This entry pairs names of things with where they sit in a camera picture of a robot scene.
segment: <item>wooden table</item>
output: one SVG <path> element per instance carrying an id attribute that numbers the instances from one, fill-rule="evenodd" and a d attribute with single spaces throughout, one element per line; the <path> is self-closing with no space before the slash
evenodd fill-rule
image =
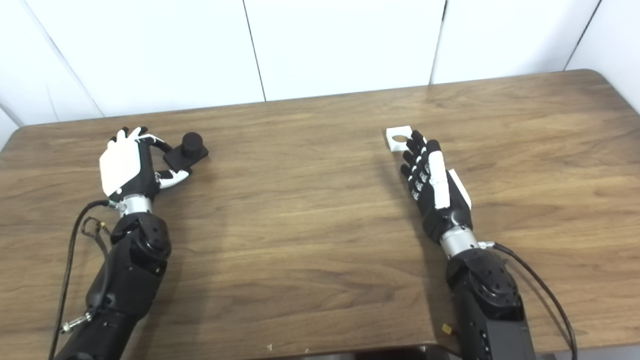
<path id="1" fill-rule="evenodd" d="M 173 255 L 126 359 L 249 359 L 454 340 L 441 249 L 419 228 L 386 127 L 440 140 L 476 237 L 555 291 L 579 346 L 640 339 L 640 118 L 586 70 L 23 127 L 0 154 L 0 357 L 44 358 L 71 225 L 122 126 L 210 149 L 161 193 Z M 93 215 L 111 226 L 117 214 Z M 65 320 L 102 263 L 80 237 Z M 538 352 L 566 349 L 514 263 Z"/>

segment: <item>black object with knob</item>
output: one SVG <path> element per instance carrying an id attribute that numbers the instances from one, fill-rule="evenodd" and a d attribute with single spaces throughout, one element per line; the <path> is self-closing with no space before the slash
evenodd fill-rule
<path id="1" fill-rule="evenodd" d="M 173 171 L 191 172 L 191 166 L 209 155 L 209 150 L 202 143 L 198 133 L 186 133 L 182 144 L 164 154 L 164 161 Z"/>

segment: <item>robotic hand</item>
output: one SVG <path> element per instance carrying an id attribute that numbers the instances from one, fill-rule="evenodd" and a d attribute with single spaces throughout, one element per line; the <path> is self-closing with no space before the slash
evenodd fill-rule
<path id="1" fill-rule="evenodd" d="M 449 260 L 452 291 L 464 360 L 535 360 L 524 305 L 501 258 L 476 241 L 471 201 L 455 171 L 445 170 L 436 140 L 418 132 L 407 140 L 401 166 L 422 215 L 426 234 Z"/>
<path id="2" fill-rule="evenodd" d="M 120 359 L 131 332 L 151 308 L 171 254 L 166 222 L 153 214 L 152 201 L 160 189 L 185 180 L 191 173 L 190 166 L 209 154 L 196 133 L 184 135 L 180 147 L 174 149 L 160 138 L 145 134 L 145 127 L 128 132 L 126 127 L 119 130 L 100 157 L 102 190 L 109 201 L 90 203 L 74 227 L 70 249 L 77 225 L 90 207 L 108 205 L 120 212 L 110 233 L 111 251 L 106 254 L 104 246 L 105 263 L 86 294 L 86 313 L 61 326 L 60 332 L 73 333 L 56 360 Z M 169 170 L 154 170 L 151 146 L 164 152 Z M 64 284 L 68 284 L 69 269 L 70 261 Z M 57 339 L 58 333 L 54 335 L 50 358 Z"/>

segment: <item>white wall panel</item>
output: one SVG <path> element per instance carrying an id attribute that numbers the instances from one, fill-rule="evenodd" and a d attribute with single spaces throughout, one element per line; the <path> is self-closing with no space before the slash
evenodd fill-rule
<path id="1" fill-rule="evenodd" d="M 0 109 L 0 150 L 4 147 L 11 134 L 18 130 L 16 125 L 2 109 Z"/>
<path id="2" fill-rule="evenodd" d="M 567 69 L 601 73 L 640 112 L 640 1 L 603 0 Z"/>
<path id="3" fill-rule="evenodd" d="M 426 85 L 444 0 L 246 0 L 267 100 Z"/>
<path id="4" fill-rule="evenodd" d="M 0 105 L 23 124 L 102 116 L 20 0 L 0 1 Z"/>
<path id="5" fill-rule="evenodd" d="M 449 0 L 434 83 L 561 71 L 597 3 Z"/>
<path id="6" fill-rule="evenodd" d="M 242 0 L 27 0 L 107 116 L 263 101 Z"/>

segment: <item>wire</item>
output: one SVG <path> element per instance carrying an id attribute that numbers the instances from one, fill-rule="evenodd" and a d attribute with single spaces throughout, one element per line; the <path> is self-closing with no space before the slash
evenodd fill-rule
<path id="1" fill-rule="evenodd" d="M 95 229 L 93 230 L 93 234 L 88 233 L 85 230 L 86 223 L 91 220 L 95 222 Z M 102 272 L 102 289 L 100 290 L 100 296 L 98 297 L 98 302 L 96 303 L 95 307 L 90 311 L 91 316 L 95 316 L 95 314 L 98 312 L 98 308 L 100 308 L 100 306 L 103 305 L 104 298 L 107 295 L 107 288 L 111 281 L 111 268 L 109 267 L 109 250 L 107 250 L 107 245 L 104 243 L 104 241 L 102 240 L 102 237 L 100 236 L 100 230 L 103 230 L 107 235 L 111 234 L 111 231 L 107 229 L 105 223 L 94 217 L 86 217 L 82 223 L 82 228 L 80 228 L 80 231 L 82 232 L 83 235 L 95 240 L 95 243 L 98 245 L 98 247 L 102 251 L 102 255 L 104 256 L 104 270 Z"/>
<path id="2" fill-rule="evenodd" d="M 78 228 L 82 218 L 89 212 L 89 210 L 96 208 L 97 206 L 109 206 L 108 200 L 96 200 L 88 203 L 74 223 L 73 230 L 71 230 L 71 237 L 69 238 L 69 249 L 67 252 L 67 267 L 65 269 L 65 275 L 62 280 L 62 291 L 60 293 L 60 301 L 58 302 L 58 314 L 56 315 L 56 326 L 53 329 L 53 339 L 51 340 L 51 349 L 49 350 L 49 360 L 52 360 L 56 355 L 56 346 L 58 345 L 58 336 L 60 335 L 60 326 L 62 325 L 62 316 L 65 310 L 65 302 L 67 301 L 67 289 L 69 287 L 69 278 L 71 277 L 71 266 L 74 262 L 74 248 L 76 247 L 76 237 Z"/>
<path id="3" fill-rule="evenodd" d="M 560 305 L 560 301 L 558 301 L 554 293 L 551 292 L 551 289 L 547 286 L 547 284 L 545 284 L 542 278 L 538 276 L 538 274 L 536 274 L 535 271 L 533 271 L 531 266 L 529 266 L 529 264 L 527 264 L 520 256 L 516 255 L 516 253 L 513 252 L 513 250 L 499 243 L 494 243 L 493 248 L 495 250 L 502 251 L 503 253 L 515 259 L 515 261 L 519 262 L 520 265 L 522 265 L 522 267 L 524 267 L 531 274 L 531 276 L 533 276 L 533 278 L 538 282 L 538 284 L 540 284 L 540 287 L 543 290 L 545 290 L 547 295 L 549 295 L 549 297 L 551 298 L 551 301 L 553 301 L 554 304 L 556 305 L 556 308 L 558 309 L 558 313 L 560 313 L 560 317 L 562 318 L 564 322 L 564 326 L 566 327 L 566 333 L 569 336 L 569 348 L 571 349 L 571 359 L 578 360 L 578 344 L 577 344 L 577 341 L 575 340 L 575 333 L 573 332 L 573 327 L 571 326 L 569 317 L 566 315 L 562 305 Z"/>

